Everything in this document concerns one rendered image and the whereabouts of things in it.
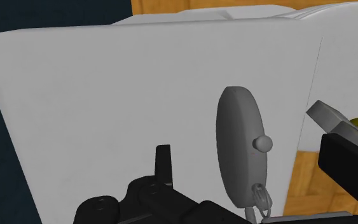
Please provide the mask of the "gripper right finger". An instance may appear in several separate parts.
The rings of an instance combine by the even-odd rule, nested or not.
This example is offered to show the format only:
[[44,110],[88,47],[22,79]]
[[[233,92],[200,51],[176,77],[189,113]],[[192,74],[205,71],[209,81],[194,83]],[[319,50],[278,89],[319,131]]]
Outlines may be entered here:
[[318,166],[358,201],[358,146],[339,134],[321,137]]

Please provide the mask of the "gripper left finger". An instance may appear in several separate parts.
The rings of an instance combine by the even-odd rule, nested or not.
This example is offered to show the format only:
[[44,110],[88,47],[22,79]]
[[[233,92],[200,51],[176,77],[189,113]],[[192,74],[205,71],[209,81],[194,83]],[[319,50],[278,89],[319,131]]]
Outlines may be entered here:
[[155,173],[130,182],[123,200],[112,196],[82,202],[73,224],[199,224],[198,203],[173,189],[170,145],[158,145]]

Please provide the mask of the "grey angular flat object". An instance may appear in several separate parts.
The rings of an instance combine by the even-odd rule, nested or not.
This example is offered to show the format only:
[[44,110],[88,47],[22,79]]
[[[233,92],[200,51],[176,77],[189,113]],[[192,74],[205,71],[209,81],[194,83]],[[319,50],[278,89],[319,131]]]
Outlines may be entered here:
[[306,113],[327,134],[338,134],[358,146],[358,127],[338,110],[317,100]]

